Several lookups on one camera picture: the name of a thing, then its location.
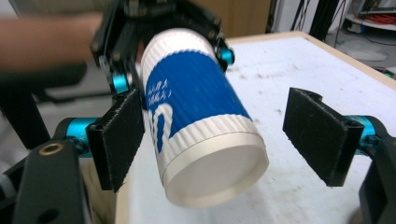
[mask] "screw hole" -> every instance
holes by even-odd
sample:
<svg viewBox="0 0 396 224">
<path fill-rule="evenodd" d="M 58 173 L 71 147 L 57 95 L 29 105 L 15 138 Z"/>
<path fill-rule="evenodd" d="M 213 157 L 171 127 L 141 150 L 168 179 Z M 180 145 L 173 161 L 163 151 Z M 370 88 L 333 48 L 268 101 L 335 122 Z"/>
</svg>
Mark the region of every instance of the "screw hole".
<svg viewBox="0 0 396 224">
<path fill-rule="evenodd" d="M 59 143 L 49 144 L 47 146 L 42 147 L 39 150 L 40 155 L 42 156 L 50 156 L 56 154 L 57 152 L 61 151 L 64 148 L 64 145 Z"/>
<path fill-rule="evenodd" d="M 361 124 L 358 123 L 355 120 L 347 120 L 346 121 L 346 126 L 348 126 L 348 127 L 359 127 L 359 126 L 361 126 Z"/>
<path fill-rule="evenodd" d="M 50 223 L 59 216 L 59 211 L 57 209 L 50 209 L 45 211 L 38 217 L 38 223 Z"/>
</svg>

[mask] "blue and white paper cup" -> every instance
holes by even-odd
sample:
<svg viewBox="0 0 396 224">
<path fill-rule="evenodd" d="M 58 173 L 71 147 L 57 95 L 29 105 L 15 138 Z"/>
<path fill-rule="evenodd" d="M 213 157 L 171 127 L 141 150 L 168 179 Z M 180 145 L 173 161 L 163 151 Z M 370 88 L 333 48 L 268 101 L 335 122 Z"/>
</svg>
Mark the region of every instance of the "blue and white paper cup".
<svg viewBox="0 0 396 224">
<path fill-rule="evenodd" d="M 172 29 L 141 62 L 151 136 L 167 199 L 205 207 L 231 200 L 268 167 L 265 144 L 210 44 Z"/>
</svg>

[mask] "cardboard box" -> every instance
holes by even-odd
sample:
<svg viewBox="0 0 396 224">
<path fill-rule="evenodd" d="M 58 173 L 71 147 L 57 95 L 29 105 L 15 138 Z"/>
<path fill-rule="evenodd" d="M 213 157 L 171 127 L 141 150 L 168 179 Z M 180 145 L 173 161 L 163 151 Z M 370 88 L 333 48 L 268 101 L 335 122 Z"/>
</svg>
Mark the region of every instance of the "cardboard box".
<svg viewBox="0 0 396 224">
<path fill-rule="evenodd" d="M 264 34 L 271 0 L 192 0 L 222 19 L 226 37 Z"/>
</svg>

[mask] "table surface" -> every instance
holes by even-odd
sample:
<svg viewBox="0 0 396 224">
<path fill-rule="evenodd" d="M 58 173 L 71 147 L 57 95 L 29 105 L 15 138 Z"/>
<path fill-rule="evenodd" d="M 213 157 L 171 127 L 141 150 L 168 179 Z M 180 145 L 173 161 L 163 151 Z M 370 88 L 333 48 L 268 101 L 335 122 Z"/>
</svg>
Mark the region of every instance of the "table surface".
<svg viewBox="0 0 396 224">
<path fill-rule="evenodd" d="M 226 76 L 262 134 L 268 170 L 235 199 L 204 209 L 169 203 L 149 132 L 117 201 L 117 223 L 349 223 L 370 159 L 355 156 L 341 188 L 328 188 L 282 131 L 289 88 L 314 91 L 342 115 L 371 115 L 396 135 L 396 82 L 304 33 L 228 40 Z"/>
</svg>

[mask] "white cup bottom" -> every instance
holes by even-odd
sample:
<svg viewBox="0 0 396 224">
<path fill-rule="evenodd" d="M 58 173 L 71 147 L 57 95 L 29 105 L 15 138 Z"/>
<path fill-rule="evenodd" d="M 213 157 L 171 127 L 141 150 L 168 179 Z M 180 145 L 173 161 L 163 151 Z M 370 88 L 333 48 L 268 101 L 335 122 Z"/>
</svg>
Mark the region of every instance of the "white cup bottom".
<svg viewBox="0 0 396 224">
<path fill-rule="evenodd" d="M 174 204 L 206 207 L 231 200 L 253 185 L 269 164 L 254 133 L 227 133 L 200 142 L 165 169 L 166 197 Z"/>
</svg>

